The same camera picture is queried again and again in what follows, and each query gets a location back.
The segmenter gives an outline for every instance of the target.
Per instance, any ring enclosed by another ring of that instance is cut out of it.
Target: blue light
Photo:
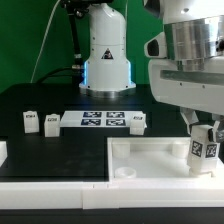
[[[87,62],[84,63],[84,80],[83,80],[83,85],[86,86],[87,84]]]
[[[131,81],[131,63],[128,62],[128,65],[129,65],[129,74],[128,74],[128,78],[129,78],[129,84],[131,85],[131,84],[132,84],[132,81]]]

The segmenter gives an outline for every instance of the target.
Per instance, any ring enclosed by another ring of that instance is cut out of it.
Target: small white cube
[[[25,133],[39,132],[39,118],[37,112],[27,111],[23,113]]]
[[[131,135],[144,135],[146,115],[143,113],[134,114],[130,122]]]
[[[45,137],[59,137],[60,135],[60,115],[47,115],[44,122]]]

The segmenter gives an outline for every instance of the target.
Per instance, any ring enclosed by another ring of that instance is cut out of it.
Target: white plastic part
[[[39,118],[36,111],[23,113],[25,133],[39,132]]]
[[[130,156],[130,143],[125,139],[117,139],[113,144],[113,156],[126,159]]]
[[[131,119],[136,113],[142,113],[142,111],[65,111],[60,126],[79,128],[126,128],[130,127]],[[91,124],[92,121],[98,121],[98,125]]]
[[[197,171],[193,170],[192,168],[189,170],[189,176],[195,178],[211,178],[212,172],[206,173],[198,173]]]
[[[6,146],[6,142],[2,142],[0,141],[0,167],[2,166],[2,164],[5,162],[6,158],[7,158],[7,146]]]
[[[187,164],[198,174],[211,173],[217,168],[220,144],[209,141],[208,132],[210,129],[212,126],[209,125],[192,127]]]
[[[164,0],[164,24],[224,15],[223,0]]]
[[[47,115],[44,122],[45,137],[59,137],[60,135],[60,115]]]
[[[223,64],[224,57],[210,58],[205,61],[205,70],[200,73],[223,74]],[[149,62],[149,78],[156,101],[224,115],[223,104],[220,103],[224,94],[222,83],[217,81],[217,84],[204,84],[203,81],[199,83],[168,80],[161,77],[163,70],[177,71],[177,66],[175,62],[165,59],[154,59]]]
[[[125,160],[112,157],[117,138],[108,139],[108,182],[0,183],[0,209],[224,206],[224,165],[221,161],[217,167],[219,177],[191,178],[186,160],[171,155],[175,141],[189,138],[123,140],[129,141],[131,146],[130,158]],[[138,177],[114,178],[112,173],[120,167],[134,168]]]
[[[131,167],[120,167],[115,170],[115,178],[132,179],[137,177],[137,172]]]
[[[90,8],[90,57],[80,88],[119,92],[136,85],[131,81],[131,63],[126,58],[126,22],[107,4]]]
[[[156,41],[158,44],[158,55],[150,55],[148,51],[148,44],[152,41]],[[166,37],[165,33],[161,32],[158,36],[153,38],[152,40],[148,41],[144,46],[145,55],[149,58],[166,58],[167,57],[167,44],[166,44]]]
[[[131,135],[144,135],[146,114],[136,113],[133,115],[130,123]]]
[[[179,159],[186,159],[189,153],[190,141],[175,141],[172,147],[172,155]]]

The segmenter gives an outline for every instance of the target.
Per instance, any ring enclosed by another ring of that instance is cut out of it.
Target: black table
[[[0,182],[107,181],[107,138],[133,137],[128,128],[63,128],[58,138],[44,137],[48,114],[67,110],[143,111],[143,137],[186,137],[179,108],[157,103],[148,85],[118,99],[80,95],[72,85],[21,84],[0,95],[0,140],[7,141],[8,158]],[[40,133],[25,134],[23,112],[37,111]],[[202,123],[211,115],[198,113]],[[119,210],[0,211],[0,223],[223,223],[223,208],[149,208]]]

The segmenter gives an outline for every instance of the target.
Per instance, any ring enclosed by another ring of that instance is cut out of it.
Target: warning label
[[[113,60],[114,59],[109,48],[107,48],[106,52],[104,53],[104,55],[101,59],[106,59],[106,60]]]

